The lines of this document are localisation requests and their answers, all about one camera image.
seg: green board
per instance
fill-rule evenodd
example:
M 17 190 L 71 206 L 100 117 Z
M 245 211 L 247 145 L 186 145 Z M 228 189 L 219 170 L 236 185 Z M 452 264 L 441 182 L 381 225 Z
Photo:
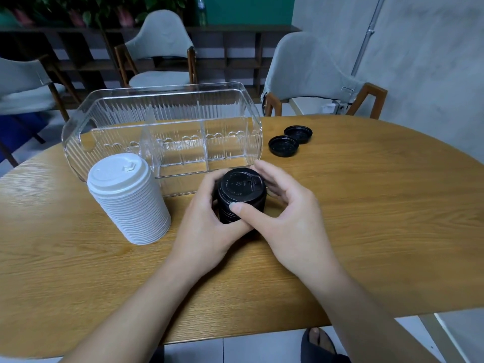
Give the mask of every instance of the green board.
M 209 24 L 291 25 L 294 0 L 204 0 Z

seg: hand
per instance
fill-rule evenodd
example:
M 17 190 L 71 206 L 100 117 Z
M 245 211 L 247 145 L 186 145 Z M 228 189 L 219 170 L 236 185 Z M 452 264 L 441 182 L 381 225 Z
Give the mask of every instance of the hand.
M 321 270 L 321 264 L 337 264 L 314 194 L 270 163 L 256 161 L 251 168 L 264 178 L 268 193 L 288 205 L 277 218 L 245 203 L 232 203 L 230 210 L 259 231 L 279 262 L 304 283 Z
M 228 172 L 220 169 L 203 178 L 178 229 L 170 257 L 181 259 L 200 278 L 217 266 L 230 246 L 253 228 L 243 220 L 222 224 L 212 210 L 215 181 Z

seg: wooden table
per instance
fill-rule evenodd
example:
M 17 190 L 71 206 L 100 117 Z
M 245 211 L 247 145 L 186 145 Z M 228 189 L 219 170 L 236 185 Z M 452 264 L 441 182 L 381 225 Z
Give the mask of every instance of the wooden table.
M 339 260 L 394 316 L 484 305 L 483 165 L 387 122 L 263 120 L 263 159 L 314 191 Z M 295 123 L 311 127 L 313 139 L 292 158 L 273 156 L 267 142 Z M 135 246 L 71 172 L 60 145 L 0 179 L 0 355 L 73 348 L 160 265 L 190 198 L 167 199 L 169 233 Z M 268 213 L 280 211 L 268 202 Z M 166 341 L 329 323 L 263 239 L 244 238 L 193 290 Z

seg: forearm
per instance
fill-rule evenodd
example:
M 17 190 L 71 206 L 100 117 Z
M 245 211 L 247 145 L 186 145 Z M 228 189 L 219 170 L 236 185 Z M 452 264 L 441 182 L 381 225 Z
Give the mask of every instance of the forearm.
M 168 257 L 133 296 L 62 362 L 147 362 L 174 311 L 196 281 L 197 276 L 189 265 Z
M 306 286 L 324 308 L 354 363 L 438 362 L 337 261 L 325 263 Z

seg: person's right hand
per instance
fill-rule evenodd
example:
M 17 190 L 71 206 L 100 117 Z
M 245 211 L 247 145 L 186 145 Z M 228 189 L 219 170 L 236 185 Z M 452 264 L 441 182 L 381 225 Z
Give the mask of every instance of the person's right hand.
M 303 282 L 311 281 L 325 263 L 337 264 L 318 199 L 311 190 L 265 161 L 255 161 L 251 168 L 264 178 L 268 193 L 287 207 L 277 218 L 245 203 L 232 203 L 230 210 L 258 230 L 279 262 Z

